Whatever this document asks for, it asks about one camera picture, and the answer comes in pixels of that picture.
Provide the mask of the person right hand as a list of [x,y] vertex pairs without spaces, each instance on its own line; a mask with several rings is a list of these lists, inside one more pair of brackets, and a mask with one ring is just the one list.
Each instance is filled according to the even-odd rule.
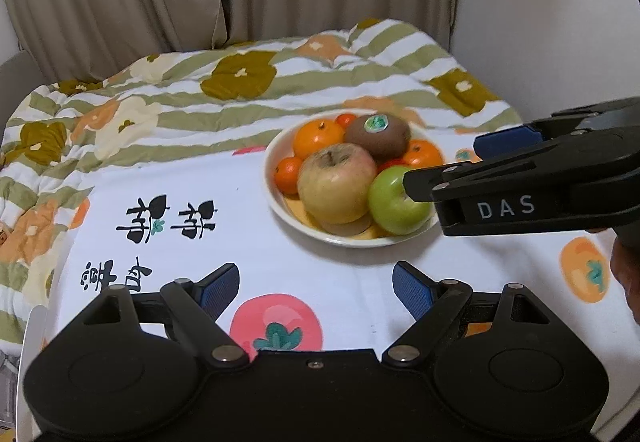
[[639,254],[625,247],[618,237],[614,240],[611,254],[611,271],[622,285],[626,303],[634,321],[640,324],[640,273]]

